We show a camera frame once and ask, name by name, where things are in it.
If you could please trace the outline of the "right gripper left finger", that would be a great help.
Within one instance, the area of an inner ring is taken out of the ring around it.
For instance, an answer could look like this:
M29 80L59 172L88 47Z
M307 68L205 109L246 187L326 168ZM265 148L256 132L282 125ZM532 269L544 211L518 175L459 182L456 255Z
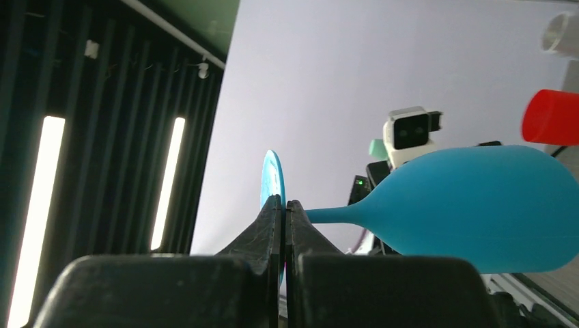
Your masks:
M276 327L281 198L213 256L85 256L49 292L35 327Z

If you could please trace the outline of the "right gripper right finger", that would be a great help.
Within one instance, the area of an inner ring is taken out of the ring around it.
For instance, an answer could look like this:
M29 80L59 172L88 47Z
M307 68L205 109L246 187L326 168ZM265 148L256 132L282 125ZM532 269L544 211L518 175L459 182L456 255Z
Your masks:
M425 256L353 256L287 203L285 252L291 327L498 327L475 268Z

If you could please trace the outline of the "blue wine glass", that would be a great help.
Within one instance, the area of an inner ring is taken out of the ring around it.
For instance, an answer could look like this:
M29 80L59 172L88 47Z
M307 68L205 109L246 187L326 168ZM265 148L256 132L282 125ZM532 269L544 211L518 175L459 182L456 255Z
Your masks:
M460 258L482 274L553 271L578 255L578 181L527 146L424 154L359 202L306 214L360 226L401 255Z

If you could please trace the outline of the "red wine glass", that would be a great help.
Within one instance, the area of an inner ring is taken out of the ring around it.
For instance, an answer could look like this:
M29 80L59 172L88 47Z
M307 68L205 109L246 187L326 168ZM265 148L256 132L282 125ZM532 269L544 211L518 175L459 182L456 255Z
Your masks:
M539 90L522 118L524 141L558 146L578 145L578 94Z

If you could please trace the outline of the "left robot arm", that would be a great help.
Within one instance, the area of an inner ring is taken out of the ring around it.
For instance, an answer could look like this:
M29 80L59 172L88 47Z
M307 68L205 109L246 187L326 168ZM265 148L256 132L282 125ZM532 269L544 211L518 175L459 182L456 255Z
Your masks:
M392 154L401 155L403 162L406 163L412 159L423 156L430 152L436 151L436 145L431 143L415 148L408 148L405 150L392 149ZM376 186L382 182L393 170L399 168L403 163L398 163L397 160L392 161L389 158L389 153L386 151L386 146L382 139L374 139L369 145L369 155L377 161L366 166L366 176L356 175L350 192L348 204L352 205L367 197ZM361 237L356 242L354 249L349 250L348 254L354 255L369 255L369 256L385 256L397 255L397 252L379 239L375 234L369 230L364 229Z

